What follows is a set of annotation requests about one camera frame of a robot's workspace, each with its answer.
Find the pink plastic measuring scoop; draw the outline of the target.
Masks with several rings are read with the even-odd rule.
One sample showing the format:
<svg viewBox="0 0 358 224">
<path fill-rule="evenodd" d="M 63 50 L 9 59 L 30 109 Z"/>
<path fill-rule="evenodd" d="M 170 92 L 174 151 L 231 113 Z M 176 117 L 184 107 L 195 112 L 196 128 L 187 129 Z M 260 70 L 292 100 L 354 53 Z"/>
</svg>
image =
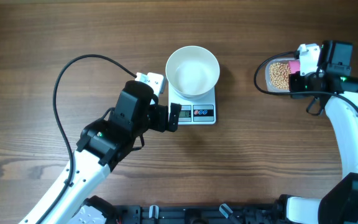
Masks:
<svg viewBox="0 0 358 224">
<path fill-rule="evenodd" d="M 288 62 L 290 73 L 294 74 L 300 71 L 300 61 L 299 60 L 290 60 Z"/>
</svg>

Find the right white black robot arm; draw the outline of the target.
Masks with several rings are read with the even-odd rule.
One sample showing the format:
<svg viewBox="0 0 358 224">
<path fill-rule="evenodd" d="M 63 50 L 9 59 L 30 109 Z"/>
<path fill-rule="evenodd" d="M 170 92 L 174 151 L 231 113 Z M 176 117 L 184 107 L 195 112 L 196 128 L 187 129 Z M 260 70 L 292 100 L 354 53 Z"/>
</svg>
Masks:
<svg viewBox="0 0 358 224">
<path fill-rule="evenodd" d="M 353 46 L 325 40 L 301 44 L 294 57 L 300 68 L 290 77 L 293 97 L 312 96 L 336 136 L 342 180 L 322 199 L 291 196 L 285 218 L 294 223 L 358 223 L 358 78 L 351 76 Z"/>
</svg>

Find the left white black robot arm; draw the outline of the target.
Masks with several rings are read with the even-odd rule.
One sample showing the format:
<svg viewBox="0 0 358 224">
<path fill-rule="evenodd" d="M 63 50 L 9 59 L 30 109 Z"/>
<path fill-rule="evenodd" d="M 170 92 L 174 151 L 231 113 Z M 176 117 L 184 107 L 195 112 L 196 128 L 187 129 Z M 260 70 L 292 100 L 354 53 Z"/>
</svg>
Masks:
<svg viewBox="0 0 358 224">
<path fill-rule="evenodd" d="M 128 81 L 116 106 L 82 130 L 69 163 L 22 222 L 68 223 L 86 197 L 137 149 L 135 140 L 149 129 L 176 131 L 180 111 L 176 103 L 159 105 L 147 84 Z"/>
</svg>

